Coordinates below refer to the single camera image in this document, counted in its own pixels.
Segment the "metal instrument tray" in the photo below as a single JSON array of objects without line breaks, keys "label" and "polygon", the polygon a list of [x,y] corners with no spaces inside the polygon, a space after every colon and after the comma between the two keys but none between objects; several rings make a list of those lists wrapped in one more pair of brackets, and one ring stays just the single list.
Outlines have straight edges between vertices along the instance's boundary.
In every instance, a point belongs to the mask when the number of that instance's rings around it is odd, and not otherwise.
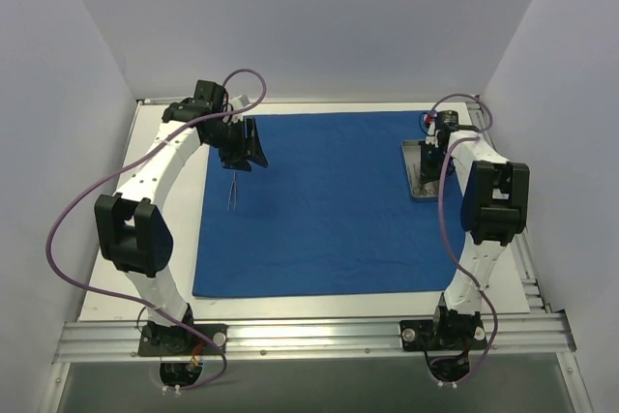
[{"label": "metal instrument tray", "polygon": [[441,151],[424,139],[404,140],[401,149],[412,198],[436,200],[443,162]]}]

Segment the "blue surgical cloth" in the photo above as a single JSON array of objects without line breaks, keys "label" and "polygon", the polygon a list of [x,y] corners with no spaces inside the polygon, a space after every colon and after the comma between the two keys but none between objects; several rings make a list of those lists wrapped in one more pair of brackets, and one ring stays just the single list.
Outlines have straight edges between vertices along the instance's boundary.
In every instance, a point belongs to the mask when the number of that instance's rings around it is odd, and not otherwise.
[{"label": "blue surgical cloth", "polygon": [[461,194],[412,198],[401,143],[422,136],[415,111],[261,115],[268,167],[238,174],[211,153],[192,293],[260,298],[441,291],[461,252]]}]

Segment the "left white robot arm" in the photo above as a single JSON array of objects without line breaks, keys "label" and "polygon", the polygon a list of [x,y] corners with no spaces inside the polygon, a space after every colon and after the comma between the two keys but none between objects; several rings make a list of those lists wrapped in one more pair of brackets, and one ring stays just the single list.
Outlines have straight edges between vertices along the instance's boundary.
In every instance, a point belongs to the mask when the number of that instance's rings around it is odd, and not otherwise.
[{"label": "left white robot arm", "polygon": [[268,164],[253,103],[230,97],[216,82],[199,80],[192,96],[163,112],[149,148],[132,176],[94,205],[101,253],[135,287],[148,309],[146,327],[173,354],[194,345],[192,310],[172,277],[173,237],[161,207],[190,157],[202,146],[215,150],[225,169],[249,172]]}]

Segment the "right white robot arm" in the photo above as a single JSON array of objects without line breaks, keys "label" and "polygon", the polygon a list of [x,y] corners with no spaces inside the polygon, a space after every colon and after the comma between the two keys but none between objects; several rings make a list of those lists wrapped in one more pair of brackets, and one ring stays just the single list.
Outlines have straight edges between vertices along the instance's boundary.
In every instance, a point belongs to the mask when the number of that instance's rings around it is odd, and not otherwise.
[{"label": "right white robot arm", "polygon": [[423,119],[426,138],[414,168],[418,186],[413,192],[438,198],[441,236],[448,242],[444,212],[447,178],[455,174],[462,194],[460,225],[465,242],[460,256],[446,250],[457,270],[442,293],[429,324],[429,335],[449,348],[479,325],[486,288],[495,263],[520,234],[527,220],[530,169],[495,151],[475,126],[463,125],[453,110],[435,111]]}]

